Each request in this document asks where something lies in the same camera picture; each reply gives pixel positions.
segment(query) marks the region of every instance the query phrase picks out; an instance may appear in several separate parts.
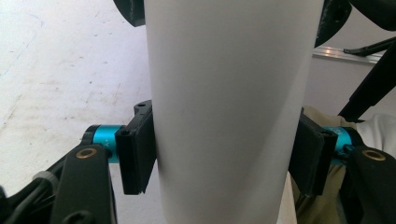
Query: beige pants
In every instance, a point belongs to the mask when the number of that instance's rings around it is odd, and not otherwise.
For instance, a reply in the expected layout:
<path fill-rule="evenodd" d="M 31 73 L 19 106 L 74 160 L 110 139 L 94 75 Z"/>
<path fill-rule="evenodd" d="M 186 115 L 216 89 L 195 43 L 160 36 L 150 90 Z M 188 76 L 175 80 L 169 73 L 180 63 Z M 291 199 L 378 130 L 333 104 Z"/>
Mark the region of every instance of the beige pants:
<path fill-rule="evenodd" d="M 356 129 L 356 124 L 346 122 L 339 116 L 328 116 L 311 106 L 304 107 L 304 114 L 319 126 L 342 126 Z M 331 165 L 327 175 L 323 195 L 301 197 L 297 185 L 292 181 L 296 215 L 299 224 L 339 224 L 336 209 L 336 197 L 341 188 L 346 169 L 345 166 Z"/>

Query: white cylinder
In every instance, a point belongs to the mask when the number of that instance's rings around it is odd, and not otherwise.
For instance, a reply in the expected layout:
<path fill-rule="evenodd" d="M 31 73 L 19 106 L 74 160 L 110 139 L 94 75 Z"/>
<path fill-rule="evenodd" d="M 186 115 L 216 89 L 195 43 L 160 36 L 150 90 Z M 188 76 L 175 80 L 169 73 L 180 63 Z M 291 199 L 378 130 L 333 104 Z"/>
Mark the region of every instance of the white cylinder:
<path fill-rule="evenodd" d="M 322 2 L 145 1 L 169 224 L 276 223 Z"/>

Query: brass screw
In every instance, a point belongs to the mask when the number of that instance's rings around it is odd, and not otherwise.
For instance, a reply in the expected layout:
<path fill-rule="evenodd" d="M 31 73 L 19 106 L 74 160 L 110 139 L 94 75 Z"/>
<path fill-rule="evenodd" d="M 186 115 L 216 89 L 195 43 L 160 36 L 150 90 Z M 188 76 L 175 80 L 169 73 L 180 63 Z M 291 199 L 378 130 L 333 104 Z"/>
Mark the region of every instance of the brass screw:
<path fill-rule="evenodd" d="M 366 156 L 367 158 L 370 158 L 374 161 L 384 161 L 387 159 L 381 153 L 376 152 L 374 150 L 370 150 L 370 149 L 363 150 L 361 153 L 363 153 L 363 155 Z"/>
<path fill-rule="evenodd" d="M 76 157 L 83 160 L 95 155 L 96 152 L 97 152 L 96 148 L 91 148 L 91 147 L 84 148 L 76 154 Z"/>

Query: white cloth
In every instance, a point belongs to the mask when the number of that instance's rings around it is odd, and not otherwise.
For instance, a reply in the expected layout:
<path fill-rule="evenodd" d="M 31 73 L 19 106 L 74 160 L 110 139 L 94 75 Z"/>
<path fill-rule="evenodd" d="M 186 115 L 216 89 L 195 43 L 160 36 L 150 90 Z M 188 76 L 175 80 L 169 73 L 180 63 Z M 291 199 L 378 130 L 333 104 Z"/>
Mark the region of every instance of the white cloth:
<path fill-rule="evenodd" d="M 357 131 L 367 147 L 387 152 L 396 158 L 396 118 L 375 114 L 371 119 L 357 123 Z"/>

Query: person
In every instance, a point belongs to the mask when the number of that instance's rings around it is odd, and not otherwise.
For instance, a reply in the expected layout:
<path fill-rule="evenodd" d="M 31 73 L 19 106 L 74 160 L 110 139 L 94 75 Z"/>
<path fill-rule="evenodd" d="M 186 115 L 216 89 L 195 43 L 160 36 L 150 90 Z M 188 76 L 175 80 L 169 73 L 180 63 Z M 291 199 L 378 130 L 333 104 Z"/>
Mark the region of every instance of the person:
<path fill-rule="evenodd" d="M 391 115 L 375 114 L 371 119 L 355 123 L 340 116 L 329 116 L 312 106 L 304 106 L 304 114 L 319 126 L 349 127 L 355 129 L 367 147 L 383 150 L 396 158 L 396 118 Z M 341 188 L 346 167 L 332 164 L 327 175 L 323 194 L 305 197 L 300 194 L 292 181 L 293 195 L 298 223 L 301 224 L 340 224 L 337 212 L 337 195 Z"/>

